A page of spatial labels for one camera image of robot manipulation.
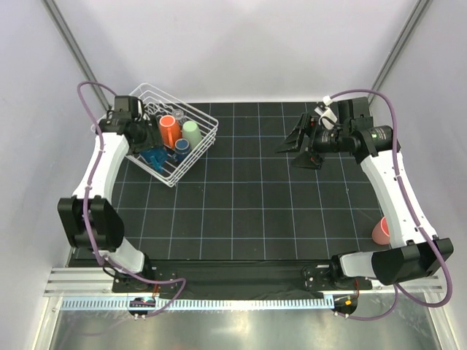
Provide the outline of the blue mug white inside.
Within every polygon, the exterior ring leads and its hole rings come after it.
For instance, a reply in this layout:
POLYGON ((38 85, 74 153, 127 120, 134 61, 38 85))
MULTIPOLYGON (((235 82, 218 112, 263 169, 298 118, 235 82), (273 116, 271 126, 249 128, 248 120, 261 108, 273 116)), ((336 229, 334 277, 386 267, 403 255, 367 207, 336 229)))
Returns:
POLYGON ((151 167, 158 173, 163 173, 163 166, 165 162, 169 159, 169 154, 166 151, 165 147, 155 147, 140 152, 140 155, 143 159, 151 165, 151 167))

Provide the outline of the orange mug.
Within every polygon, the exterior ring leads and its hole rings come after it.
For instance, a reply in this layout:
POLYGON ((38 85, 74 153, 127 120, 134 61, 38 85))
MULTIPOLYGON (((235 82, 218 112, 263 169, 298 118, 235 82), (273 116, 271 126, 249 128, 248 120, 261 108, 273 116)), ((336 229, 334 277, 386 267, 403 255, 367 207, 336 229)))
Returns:
POLYGON ((164 145, 174 149, 176 141, 182 138, 179 123, 174 116, 167 114, 159 119, 158 126, 164 145))

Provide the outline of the clear faceted glass cup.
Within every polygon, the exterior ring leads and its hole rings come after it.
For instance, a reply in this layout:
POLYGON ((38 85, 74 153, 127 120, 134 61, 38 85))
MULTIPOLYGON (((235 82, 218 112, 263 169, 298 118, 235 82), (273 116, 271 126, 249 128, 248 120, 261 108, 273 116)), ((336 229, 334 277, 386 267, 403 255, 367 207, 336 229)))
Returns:
POLYGON ((186 115, 184 113, 183 110, 181 109, 174 109, 172 111, 172 115, 174 117, 174 119, 180 124, 182 125, 183 123, 185 123, 186 121, 186 115))

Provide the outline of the dark navy glazed mug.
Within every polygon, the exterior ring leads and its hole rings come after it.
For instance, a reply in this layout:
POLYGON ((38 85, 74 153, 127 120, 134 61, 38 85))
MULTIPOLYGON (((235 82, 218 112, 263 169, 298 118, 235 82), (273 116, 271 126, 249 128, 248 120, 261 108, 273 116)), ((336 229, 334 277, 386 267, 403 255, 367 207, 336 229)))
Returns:
POLYGON ((181 138, 175 142, 173 159, 181 163, 190 154, 190 143, 187 139, 181 138))

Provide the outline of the light green plastic cup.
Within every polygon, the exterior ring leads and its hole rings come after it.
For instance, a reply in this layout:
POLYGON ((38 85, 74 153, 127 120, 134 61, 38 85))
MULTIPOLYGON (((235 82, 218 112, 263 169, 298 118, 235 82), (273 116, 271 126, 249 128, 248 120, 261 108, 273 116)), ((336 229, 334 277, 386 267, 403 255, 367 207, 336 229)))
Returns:
POLYGON ((199 126, 192 120, 188 120, 182 125, 182 136, 188 141, 191 149, 195 149, 202 141, 199 126))

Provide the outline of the pink cup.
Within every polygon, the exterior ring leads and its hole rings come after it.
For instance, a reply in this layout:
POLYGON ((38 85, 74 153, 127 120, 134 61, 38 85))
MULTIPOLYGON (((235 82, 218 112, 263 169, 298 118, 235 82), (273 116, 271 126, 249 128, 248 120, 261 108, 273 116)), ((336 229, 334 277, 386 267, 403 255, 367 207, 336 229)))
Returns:
POLYGON ((375 244, 381 246, 390 244, 390 233, 385 217, 381 218, 375 225, 371 233, 371 238, 375 244))

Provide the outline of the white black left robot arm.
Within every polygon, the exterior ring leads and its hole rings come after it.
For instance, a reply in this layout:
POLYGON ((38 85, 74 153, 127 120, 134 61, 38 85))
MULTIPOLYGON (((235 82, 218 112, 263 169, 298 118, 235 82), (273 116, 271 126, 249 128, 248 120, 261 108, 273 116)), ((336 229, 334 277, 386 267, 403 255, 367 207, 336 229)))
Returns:
POLYGON ((109 263, 129 276, 129 284, 146 292, 156 283, 149 257, 125 237, 125 225, 112 206, 118 170, 130 150, 123 130, 104 128, 112 123, 94 121, 96 138, 85 174, 68 198, 58 202, 58 215, 71 247, 91 249, 100 266, 109 263))

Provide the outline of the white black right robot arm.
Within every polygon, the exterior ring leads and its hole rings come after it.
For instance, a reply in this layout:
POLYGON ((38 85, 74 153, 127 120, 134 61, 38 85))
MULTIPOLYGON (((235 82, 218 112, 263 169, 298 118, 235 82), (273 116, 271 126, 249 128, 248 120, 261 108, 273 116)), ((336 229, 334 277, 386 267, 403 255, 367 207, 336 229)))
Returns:
POLYGON ((355 277, 391 285, 437 271, 452 283, 446 261, 454 246, 450 239, 439 238, 425 217, 404 170, 394 127, 375 126, 372 117, 349 117, 340 123, 331 110, 320 116, 304 112, 277 151, 296 153, 292 166, 313 170, 322 167, 325 155, 348 152, 373 187, 389 229, 390 248, 340 254, 328 272, 335 288, 347 288, 355 277))

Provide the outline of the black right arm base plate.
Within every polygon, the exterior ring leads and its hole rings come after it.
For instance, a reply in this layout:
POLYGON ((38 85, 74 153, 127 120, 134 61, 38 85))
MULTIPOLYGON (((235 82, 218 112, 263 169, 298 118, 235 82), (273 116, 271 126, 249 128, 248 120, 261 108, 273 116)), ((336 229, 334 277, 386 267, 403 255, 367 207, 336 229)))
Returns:
POLYGON ((308 265, 302 269, 304 286, 310 292, 322 292, 333 289, 329 265, 308 265))

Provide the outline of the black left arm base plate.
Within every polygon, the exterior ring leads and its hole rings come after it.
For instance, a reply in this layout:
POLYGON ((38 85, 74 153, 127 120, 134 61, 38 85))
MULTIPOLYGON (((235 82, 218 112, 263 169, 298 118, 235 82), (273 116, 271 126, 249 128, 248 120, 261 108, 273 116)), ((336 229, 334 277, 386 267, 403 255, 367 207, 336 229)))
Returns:
POLYGON ((141 279, 116 271, 114 273, 112 291, 114 293, 153 293, 154 295, 172 295, 182 286, 182 282, 177 281, 173 273, 153 271, 148 276, 151 280, 155 277, 161 277, 163 280, 168 277, 170 284, 161 284, 160 282, 157 284, 147 283, 141 279))

